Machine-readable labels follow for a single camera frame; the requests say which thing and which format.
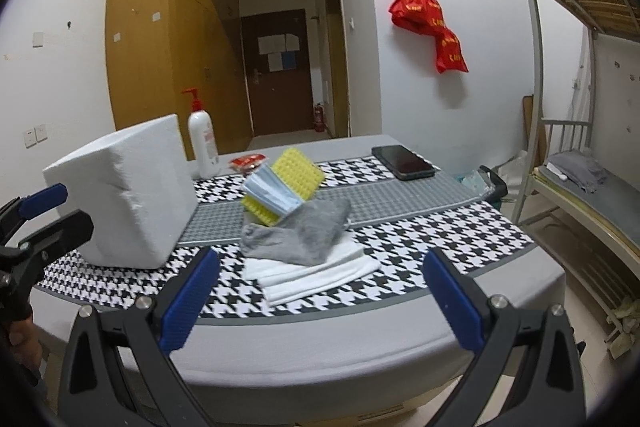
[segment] phone screen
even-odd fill
[[[433,169],[433,165],[428,161],[416,156],[409,149],[401,145],[380,147],[378,154],[401,174],[414,174],[414,172],[424,172]]]

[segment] white lotion bottle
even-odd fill
[[[208,180],[220,172],[220,157],[216,146],[216,137],[213,134],[211,117],[202,108],[202,101],[198,98],[198,89],[191,87],[183,93],[190,92],[193,95],[191,101],[191,114],[187,122],[193,154],[198,165],[200,178]]]

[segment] human hand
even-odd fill
[[[5,325],[11,352],[16,362],[37,370],[42,363],[42,346],[38,341],[38,330],[33,324],[33,315],[25,321]]]

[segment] red bag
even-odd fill
[[[460,41],[448,28],[444,28],[443,34],[436,37],[436,69],[438,73],[449,70],[469,72],[462,57]]]
[[[389,13],[394,24],[420,35],[440,35],[445,27],[442,8],[436,0],[395,0]],[[412,24],[403,25],[402,21],[417,23],[419,28]]]

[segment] white cloth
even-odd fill
[[[99,266],[162,266],[198,204],[174,114],[98,138],[43,174],[68,190],[61,216],[91,216],[94,235],[78,250]]]
[[[242,277],[257,280],[270,306],[277,306],[360,279],[378,268],[380,262],[364,255],[363,246],[344,233],[326,263],[307,267],[247,258]]]
[[[553,165],[553,163],[547,162],[546,168],[549,169],[549,172],[558,176],[558,178],[560,178],[563,182],[567,181],[568,178],[566,177],[566,174],[564,174],[558,167]]]

